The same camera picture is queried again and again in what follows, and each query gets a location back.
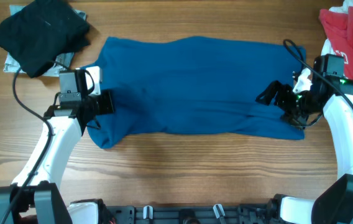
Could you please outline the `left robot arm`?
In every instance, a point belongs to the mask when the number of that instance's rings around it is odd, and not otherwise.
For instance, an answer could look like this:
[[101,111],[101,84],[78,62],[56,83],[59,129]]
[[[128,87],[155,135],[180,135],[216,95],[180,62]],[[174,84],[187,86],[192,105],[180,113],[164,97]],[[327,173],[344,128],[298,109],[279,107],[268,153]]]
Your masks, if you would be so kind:
[[0,223],[106,223],[110,212],[101,199],[66,206],[59,188],[70,154],[87,124],[112,113],[109,90],[98,95],[57,93],[41,116],[41,137],[27,164],[6,187],[0,187]]

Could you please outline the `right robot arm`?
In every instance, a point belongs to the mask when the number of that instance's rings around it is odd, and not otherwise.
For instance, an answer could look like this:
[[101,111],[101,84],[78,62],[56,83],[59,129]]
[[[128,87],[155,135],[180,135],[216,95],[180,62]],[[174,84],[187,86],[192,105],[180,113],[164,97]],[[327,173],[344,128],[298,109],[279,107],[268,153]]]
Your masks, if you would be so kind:
[[344,59],[326,54],[296,78],[296,85],[274,81],[256,102],[273,103],[282,120],[296,128],[320,113],[328,122],[337,157],[337,181],[316,200],[275,197],[269,215],[282,223],[353,223],[353,80],[344,76]]

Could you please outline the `blue t-shirt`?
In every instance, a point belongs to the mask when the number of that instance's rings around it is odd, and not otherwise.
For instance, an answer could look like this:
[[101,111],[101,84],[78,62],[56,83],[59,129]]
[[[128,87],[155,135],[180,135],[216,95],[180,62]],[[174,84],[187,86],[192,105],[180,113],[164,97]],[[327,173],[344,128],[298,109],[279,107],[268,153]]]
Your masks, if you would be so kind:
[[148,43],[110,37],[96,61],[100,85],[112,93],[112,114],[88,128],[103,149],[130,134],[236,133],[302,140],[283,111],[256,102],[273,81],[301,70],[281,45],[208,37]]

